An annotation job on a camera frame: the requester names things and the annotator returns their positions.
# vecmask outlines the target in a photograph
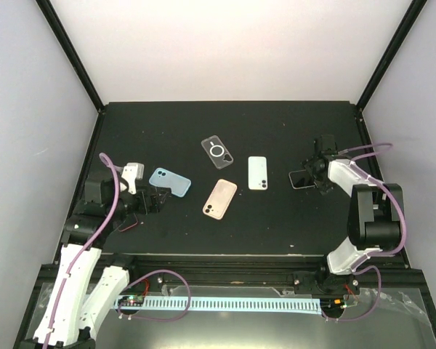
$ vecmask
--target white wall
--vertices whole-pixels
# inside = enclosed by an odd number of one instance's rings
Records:
[[[411,0],[52,3],[105,103],[356,103]]]
[[[96,119],[32,0],[0,0],[0,348],[51,262]]]
[[[423,9],[365,118],[375,142],[395,143],[379,162],[386,179],[403,186],[407,251],[436,305],[436,0]]]

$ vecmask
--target red wire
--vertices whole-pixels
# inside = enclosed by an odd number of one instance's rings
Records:
[[[347,291],[348,291],[352,296],[354,296],[354,298],[355,298],[356,300],[358,300],[357,295],[356,295],[354,292],[352,292],[352,290],[349,288],[349,286],[348,286],[347,284],[345,284],[345,288],[347,289]]]
[[[133,227],[135,227],[136,225],[139,224],[139,220],[137,219],[136,214],[134,214],[134,217],[136,218],[136,223],[134,223],[133,225],[130,225],[130,226],[127,227],[127,228],[124,228],[123,230],[120,230],[120,233],[123,233],[124,231],[126,231],[126,230],[128,230],[128,229],[131,229],[131,228],[133,228]]]
[[[143,296],[143,297],[145,297],[145,296],[147,295],[148,288],[149,288],[149,286],[150,286],[150,283],[148,282],[147,279],[145,279],[144,282],[145,282],[145,290],[144,290],[144,292],[142,293],[142,296]]]

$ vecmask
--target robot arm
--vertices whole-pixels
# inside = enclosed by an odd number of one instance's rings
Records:
[[[94,234],[105,220],[113,203],[114,181],[106,172],[91,174],[84,186],[84,197],[76,204],[73,214],[65,223],[60,266],[54,289],[38,329],[32,340],[21,342],[20,348],[42,348],[49,335],[48,348],[86,349],[95,348],[94,340],[108,311],[119,294],[129,284],[129,266],[132,257],[114,257],[106,267],[93,292],[85,299],[89,280],[102,252],[107,236],[115,230],[115,222],[123,222],[130,214],[160,212],[171,193],[168,188],[152,188],[140,185],[143,165],[129,163],[121,170],[120,190],[113,219],[91,247],[82,252],[67,274],[69,264],[80,252],[82,245]],[[57,294],[61,292],[54,323],[49,329]]]
[[[400,220],[391,203],[377,188],[376,181],[355,162],[339,155],[333,136],[315,140],[315,155],[302,162],[312,184],[324,195],[338,185],[351,197],[347,224],[348,237],[327,256],[330,273],[349,275],[378,252],[398,245]],[[397,184],[384,184],[403,206]]]

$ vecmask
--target phone case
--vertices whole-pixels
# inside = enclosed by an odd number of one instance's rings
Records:
[[[249,189],[268,189],[267,158],[264,156],[249,156]]]
[[[171,194],[182,198],[189,190],[191,181],[167,169],[157,168],[148,182],[156,187],[171,188]]]
[[[238,186],[234,183],[218,180],[202,212],[215,220],[221,220],[237,189]]]
[[[289,180],[291,181],[292,188],[295,190],[315,187],[313,179],[305,169],[289,172]]]
[[[225,145],[218,136],[211,136],[206,140],[203,140],[202,147],[218,169],[225,168],[234,162],[230,152],[227,151]]]

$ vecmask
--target clear phone case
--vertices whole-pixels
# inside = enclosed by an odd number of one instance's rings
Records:
[[[230,152],[227,151],[225,145],[218,136],[211,136],[210,138],[203,140],[202,147],[218,169],[229,166],[234,162]]]

